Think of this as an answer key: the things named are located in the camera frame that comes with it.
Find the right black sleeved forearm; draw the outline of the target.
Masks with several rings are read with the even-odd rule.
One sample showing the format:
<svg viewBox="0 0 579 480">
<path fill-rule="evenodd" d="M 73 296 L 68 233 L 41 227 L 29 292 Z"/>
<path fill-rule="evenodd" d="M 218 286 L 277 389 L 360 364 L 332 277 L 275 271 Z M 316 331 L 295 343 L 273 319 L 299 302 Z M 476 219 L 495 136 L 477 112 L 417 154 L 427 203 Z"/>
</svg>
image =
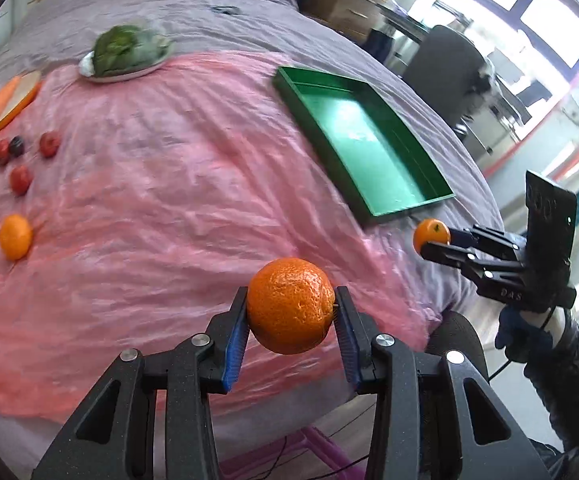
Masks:
<svg viewBox="0 0 579 480">
<path fill-rule="evenodd" d="M 579 479 L 579 324 L 565 316 L 564 333 L 556 347 L 530 360 L 525 376 L 535 387 L 550 415 L 553 430 L 563 442 L 532 445 L 553 479 Z"/>
</svg>

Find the right blue gloved hand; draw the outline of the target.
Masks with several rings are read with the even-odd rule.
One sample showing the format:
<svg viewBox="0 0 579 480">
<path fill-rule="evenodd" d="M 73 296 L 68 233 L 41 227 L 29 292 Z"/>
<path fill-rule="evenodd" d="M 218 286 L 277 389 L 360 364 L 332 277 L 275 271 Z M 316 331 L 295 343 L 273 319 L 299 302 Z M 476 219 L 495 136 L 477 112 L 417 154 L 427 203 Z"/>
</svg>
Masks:
<svg viewBox="0 0 579 480">
<path fill-rule="evenodd" d="M 506 306 L 499 315 L 495 348 L 514 363 L 544 360 L 561 341 L 567 323 L 568 312 L 562 308 L 536 313 Z"/>
</svg>

